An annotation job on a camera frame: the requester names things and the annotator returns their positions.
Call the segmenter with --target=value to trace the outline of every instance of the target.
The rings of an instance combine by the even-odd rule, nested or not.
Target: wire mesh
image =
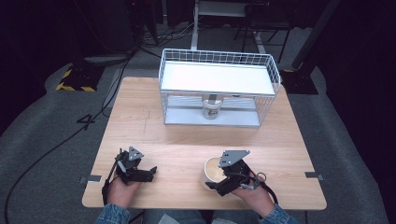
[[[280,75],[276,68],[274,58],[269,54],[254,54],[254,53],[242,53],[242,52],[225,52],[225,51],[205,51],[205,50],[189,50],[189,49],[164,49],[162,61],[160,65],[159,81],[160,90],[161,83],[163,81],[163,70],[166,62],[186,62],[186,63],[220,63],[220,64],[238,64],[238,65],[258,65],[265,66],[267,69],[269,78],[274,89],[275,96],[280,88]],[[168,104],[168,98],[170,96],[186,96],[189,95],[186,92],[174,92],[165,93],[162,92],[163,100],[163,117],[166,119],[166,111]],[[273,97],[255,96],[255,95],[242,95],[254,101],[255,109],[257,111],[257,117],[259,125],[264,121],[264,118],[275,99]]]

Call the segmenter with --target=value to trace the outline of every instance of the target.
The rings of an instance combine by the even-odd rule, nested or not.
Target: yellow black tape
[[[97,91],[97,84],[105,68],[94,67],[86,70],[73,70],[70,66],[64,73],[56,90],[65,91]]]

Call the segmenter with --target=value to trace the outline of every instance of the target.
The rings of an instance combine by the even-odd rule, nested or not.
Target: white wire basket
[[[280,76],[269,54],[164,49],[159,85],[164,124],[260,127]]]

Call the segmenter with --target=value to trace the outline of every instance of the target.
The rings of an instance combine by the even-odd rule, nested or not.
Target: gray carpet
[[[290,68],[309,30],[295,29],[290,34],[279,69]],[[233,41],[235,29],[206,29],[200,33],[198,49],[239,51],[242,36]],[[174,40],[163,47],[149,49],[161,55],[163,48],[189,49],[191,36]],[[256,52],[254,46],[246,51]],[[279,48],[266,48],[277,58]],[[160,59],[138,51],[126,67],[125,76],[156,77]],[[109,66],[102,75],[97,92],[56,91],[68,64],[49,77],[47,94],[26,108],[0,138],[1,204],[5,204],[13,183],[35,160],[60,144],[84,124],[78,119],[96,115],[120,64]],[[316,69],[312,78],[319,95],[289,95],[304,141],[320,181],[328,206],[308,212],[309,223],[388,223],[382,199],[370,172],[362,162],[343,122],[327,98],[326,84]],[[105,110],[111,113],[111,104]],[[84,184],[100,146],[107,117],[99,115],[87,131],[81,131],[39,162],[15,188],[10,198],[10,223],[93,223],[101,209],[81,204]],[[304,212],[290,211],[301,223]],[[2,212],[0,223],[4,222]]]

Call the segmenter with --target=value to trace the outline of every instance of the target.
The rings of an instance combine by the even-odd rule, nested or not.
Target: wooden table
[[[199,182],[205,161],[223,150],[248,149],[244,161],[256,173],[267,175],[270,186],[285,209],[321,210],[326,200],[296,119],[283,88],[262,126],[258,128],[164,125],[157,78],[126,77],[99,148],[82,203],[102,207],[101,188],[120,148],[134,146],[145,157],[139,169],[158,166],[153,182],[144,183],[131,207],[183,209],[246,209],[232,194],[224,197],[204,189]]]

